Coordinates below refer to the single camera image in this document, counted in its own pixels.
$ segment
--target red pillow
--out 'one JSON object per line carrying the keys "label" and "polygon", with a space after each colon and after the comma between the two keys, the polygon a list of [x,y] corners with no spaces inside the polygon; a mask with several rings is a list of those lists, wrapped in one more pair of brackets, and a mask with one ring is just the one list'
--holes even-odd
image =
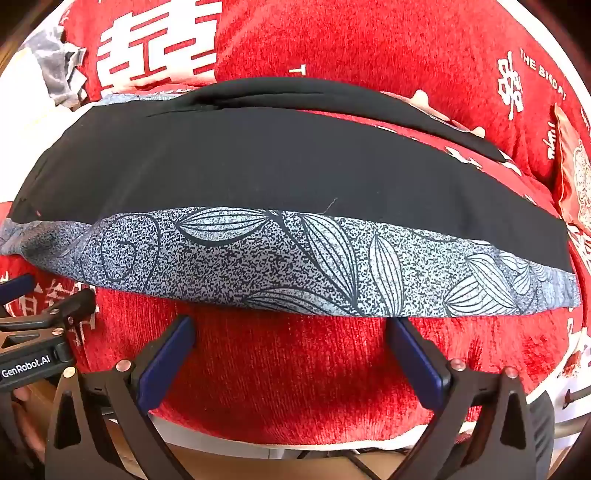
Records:
{"label": "red pillow", "polygon": [[76,0],[62,24],[88,48],[91,100],[108,91],[309,76],[412,97],[554,185],[558,103],[591,148],[559,67],[496,0]]}
{"label": "red pillow", "polygon": [[554,106],[558,175],[554,200],[566,223],[591,235],[591,166],[581,136],[566,114]]}

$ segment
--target human hand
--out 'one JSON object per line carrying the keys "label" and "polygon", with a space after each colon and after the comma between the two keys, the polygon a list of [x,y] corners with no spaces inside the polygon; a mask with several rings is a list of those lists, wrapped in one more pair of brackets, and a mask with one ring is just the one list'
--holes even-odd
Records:
{"label": "human hand", "polygon": [[[12,392],[13,395],[23,403],[31,398],[31,390],[28,387],[17,388]],[[46,441],[41,437],[37,428],[31,421],[26,409],[18,402],[12,402],[12,409],[17,421],[17,426],[21,432],[23,441],[29,448],[35,452],[41,462],[45,462]]]}

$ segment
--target gray fabric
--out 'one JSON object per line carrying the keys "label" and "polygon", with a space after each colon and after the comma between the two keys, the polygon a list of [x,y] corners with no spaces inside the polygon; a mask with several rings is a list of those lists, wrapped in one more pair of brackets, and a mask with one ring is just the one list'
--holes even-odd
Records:
{"label": "gray fabric", "polygon": [[113,103],[127,103],[135,100],[172,100],[182,93],[148,93],[146,95],[137,95],[135,93],[110,93],[105,95],[102,100],[96,102],[97,105],[111,105]]}
{"label": "gray fabric", "polygon": [[580,304],[575,275],[487,242],[276,210],[163,210],[92,226],[7,219],[0,254],[117,290],[307,314],[524,315]]}
{"label": "gray fabric", "polygon": [[62,43],[63,33],[64,27],[61,26],[46,28],[29,38],[22,48],[30,48],[35,55],[41,66],[47,91],[56,105],[63,104],[73,108],[80,105],[78,92],[82,85],[72,90],[69,82],[74,69],[82,64],[86,49],[71,43]]}

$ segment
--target black fabric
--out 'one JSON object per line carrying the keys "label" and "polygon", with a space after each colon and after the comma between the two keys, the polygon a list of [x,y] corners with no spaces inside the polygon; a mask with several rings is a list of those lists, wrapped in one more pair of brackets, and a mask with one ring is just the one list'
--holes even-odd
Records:
{"label": "black fabric", "polygon": [[189,206],[390,223],[571,272],[564,222],[429,145],[313,113],[191,108],[187,98],[91,109],[41,156],[9,217],[93,224]]}
{"label": "black fabric", "polygon": [[451,127],[402,100],[347,83],[286,77],[239,79],[197,89],[173,102],[179,107],[264,106],[356,115],[435,135],[491,160],[506,161],[488,140]]}

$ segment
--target red fabric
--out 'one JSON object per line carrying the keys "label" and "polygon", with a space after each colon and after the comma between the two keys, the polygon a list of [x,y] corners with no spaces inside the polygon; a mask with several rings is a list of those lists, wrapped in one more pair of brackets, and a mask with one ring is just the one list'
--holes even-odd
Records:
{"label": "red fabric", "polygon": [[[323,114],[429,144],[557,216],[548,189],[520,176],[510,163],[499,164],[396,125]],[[586,302],[591,256],[584,247],[579,250],[580,242],[576,245],[571,255]],[[14,315],[38,313],[82,287],[42,272],[21,257],[0,257],[0,278],[27,272],[35,274],[38,287],[32,296],[9,305]],[[384,344],[383,319],[188,304],[104,288],[96,289],[96,298],[99,311],[83,326],[83,343],[76,345],[70,334],[83,371],[108,369],[122,358],[133,358],[179,313],[197,321],[197,346],[156,412],[167,420],[233,440],[280,445],[387,440],[429,420]],[[448,358],[464,358],[482,371],[517,367],[530,392],[563,359],[568,332],[586,325],[584,314],[587,308],[579,307],[523,317],[411,320]],[[468,420],[475,415],[471,412]]]}
{"label": "red fabric", "polygon": [[556,105],[558,175],[554,199],[562,218],[591,232],[591,166],[579,133]]}
{"label": "red fabric", "polygon": [[[406,97],[424,90],[431,107],[484,127],[549,188],[555,103],[591,147],[562,72],[496,0],[76,0],[62,23],[68,41],[88,48],[81,69],[93,100],[105,88],[306,75]],[[514,94],[499,94],[499,81]]]}

